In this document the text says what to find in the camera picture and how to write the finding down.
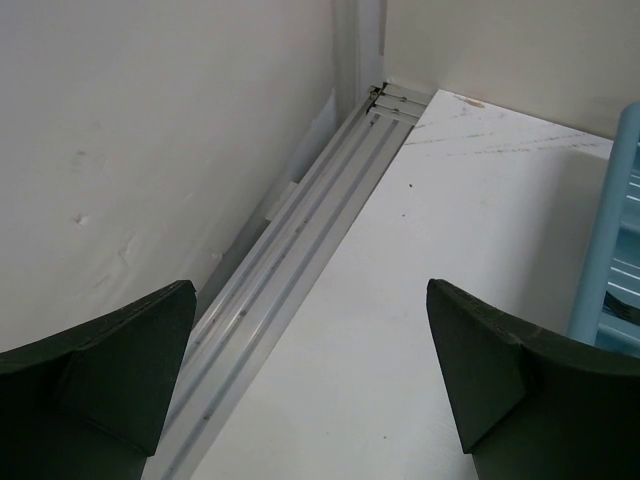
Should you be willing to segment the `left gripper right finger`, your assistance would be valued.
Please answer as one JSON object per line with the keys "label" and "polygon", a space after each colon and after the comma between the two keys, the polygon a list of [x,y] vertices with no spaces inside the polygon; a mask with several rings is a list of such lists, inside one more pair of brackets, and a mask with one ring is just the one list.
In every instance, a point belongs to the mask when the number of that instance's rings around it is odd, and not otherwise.
{"label": "left gripper right finger", "polygon": [[639,361],[507,314],[442,279],[426,309],[481,479],[636,479]]}

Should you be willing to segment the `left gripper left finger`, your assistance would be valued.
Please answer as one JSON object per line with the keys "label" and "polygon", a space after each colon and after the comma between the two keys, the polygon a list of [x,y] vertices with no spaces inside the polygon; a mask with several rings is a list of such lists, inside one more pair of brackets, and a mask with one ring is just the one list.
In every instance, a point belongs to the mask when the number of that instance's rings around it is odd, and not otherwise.
{"label": "left gripper left finger", "polygon": [[191,334],[176,281],[1,355],[4,479],[139,479],[158,448]]}

